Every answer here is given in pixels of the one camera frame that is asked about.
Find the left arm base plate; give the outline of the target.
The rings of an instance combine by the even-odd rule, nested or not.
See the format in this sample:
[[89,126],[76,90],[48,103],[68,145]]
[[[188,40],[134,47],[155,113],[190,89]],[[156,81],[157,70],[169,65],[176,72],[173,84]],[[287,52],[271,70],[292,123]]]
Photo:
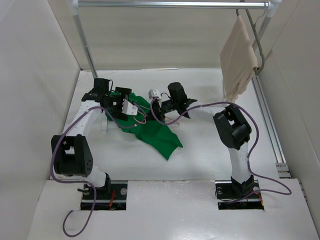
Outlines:
[[[125,211],[127,208],[128,181],[112,180],[110,193],[98,188],[94,211]],[[77,189],[82,193],[80,209],[91,210],[94,202],[94,191],[92,187],[85,184]]]

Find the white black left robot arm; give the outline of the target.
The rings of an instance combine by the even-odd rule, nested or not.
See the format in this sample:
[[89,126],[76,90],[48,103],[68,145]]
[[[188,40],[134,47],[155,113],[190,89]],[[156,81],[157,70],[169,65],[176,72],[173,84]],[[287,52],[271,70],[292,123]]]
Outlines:
[[87,136],[96,120],[103,114],[113,122],[126,121],[138,113],[138,107],[129,101],[132,90],[116,87],[113,81],[95,78],[93,88],[81,98],[80,108],[69,127],[51,139],[52,159],[50,175],[75,177],[77,183],[89,185],[100,198],[107,198],[112,191],[109,175],[94,165]]

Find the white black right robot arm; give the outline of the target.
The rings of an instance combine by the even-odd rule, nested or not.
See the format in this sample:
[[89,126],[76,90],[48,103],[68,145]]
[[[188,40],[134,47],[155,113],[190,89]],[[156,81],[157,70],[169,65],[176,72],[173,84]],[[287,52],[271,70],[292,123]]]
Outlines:
[[159,123],[164,122],[165,114],[177,111],[179,117],[203,120],[215,125],[219,138],[229,151],[231,161],[231,191],[236,197],[243,197],[254,183],[253,174],[248,168],[248,143],[252,132],[240,108],[230,102],[201,103],[187,97],[181,83],[168,85],[169,99],[163,101],[156,89],[148,92],[150,114]]

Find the green t shirt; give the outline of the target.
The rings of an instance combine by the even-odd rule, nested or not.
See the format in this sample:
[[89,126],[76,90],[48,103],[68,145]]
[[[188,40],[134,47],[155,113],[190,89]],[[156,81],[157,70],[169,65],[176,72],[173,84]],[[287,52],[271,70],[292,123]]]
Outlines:
[[178,136],[168,126],[155,120],[147,120],[142,124],[143,118],[139,113],[138,116],[129,116],[128,120],[117,119],[116,122],[121,125],[123,132],[134,134],[138,140],[156,149],[166,160],[177,148],[183,147]]

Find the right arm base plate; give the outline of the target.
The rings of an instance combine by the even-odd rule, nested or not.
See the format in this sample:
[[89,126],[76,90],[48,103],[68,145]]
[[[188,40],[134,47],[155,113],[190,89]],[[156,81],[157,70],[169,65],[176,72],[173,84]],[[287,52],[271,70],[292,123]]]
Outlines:
[[244,193],[236,193],[232,188],[231,181],[216,181],[215,196],[217,198],[218,210],[264,210],[264,203],[260,193],[249,193],[258,188],[259,183],[254,181]]

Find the pink wire hanger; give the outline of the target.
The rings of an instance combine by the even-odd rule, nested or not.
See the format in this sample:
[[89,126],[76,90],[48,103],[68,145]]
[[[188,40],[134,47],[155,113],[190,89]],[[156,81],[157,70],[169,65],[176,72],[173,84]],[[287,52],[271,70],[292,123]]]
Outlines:
[[[138,105],[136,102],[133,103],[133,105],[135,105],[137,108],[141,109],[141,112],[138,111],[138,113],[141,113],[142,115],[144,114],[144,111],[142,110],[143,109],[146,109],[146,110],[151,110],[150,108],[146,107],[146,106],[141,106],[141,105]],[[140,121],[140,120],[137,120],[135,116],[133,116],[133,119],[135,120],[135,122],[139,123],[139,124],[142,124],[142,125],[145,125],[147,123],[147,117],[145,117],[144,121]],[[155,117],[153,117],[150,121],[156,121],[158,123],[160,123],[161,125],[163,126],[169,126],[170,124],[168,122],[161,122],[160,120],[158,119],[155,119]],[[180,123],[179,122],[174,122],[173,123],[174,125],[177,125],[177,126],[180,126]]]

